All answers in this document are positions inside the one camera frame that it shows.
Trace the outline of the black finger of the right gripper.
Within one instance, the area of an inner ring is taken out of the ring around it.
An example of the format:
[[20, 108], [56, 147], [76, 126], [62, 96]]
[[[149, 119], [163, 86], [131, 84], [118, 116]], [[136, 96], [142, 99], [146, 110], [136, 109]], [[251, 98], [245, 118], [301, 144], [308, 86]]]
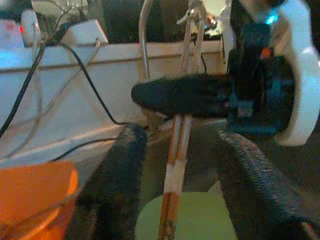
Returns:
[[223, 118], [228, 115], [233, 79], [220, 74], [190, 74], [138, 83], [131, 90], [134, 103], [164, 115]]

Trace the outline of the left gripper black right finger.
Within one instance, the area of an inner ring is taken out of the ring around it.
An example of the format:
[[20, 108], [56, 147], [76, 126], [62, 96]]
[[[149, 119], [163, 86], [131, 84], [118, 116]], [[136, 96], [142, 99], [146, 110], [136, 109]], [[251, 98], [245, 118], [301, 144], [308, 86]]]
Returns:
[[318, 240], [320, 222], [289, 179], [244, 136], [218, 130], [218, 176], [239, 240]]

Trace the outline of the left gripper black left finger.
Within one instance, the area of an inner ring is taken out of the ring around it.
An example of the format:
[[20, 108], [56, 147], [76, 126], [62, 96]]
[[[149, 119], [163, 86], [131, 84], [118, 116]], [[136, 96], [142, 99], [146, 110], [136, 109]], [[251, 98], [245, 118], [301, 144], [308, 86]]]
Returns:
[[141, 195], [147, 135], [136, 125], [126, 126], [97, 170], [96, 240], [133, 240]]

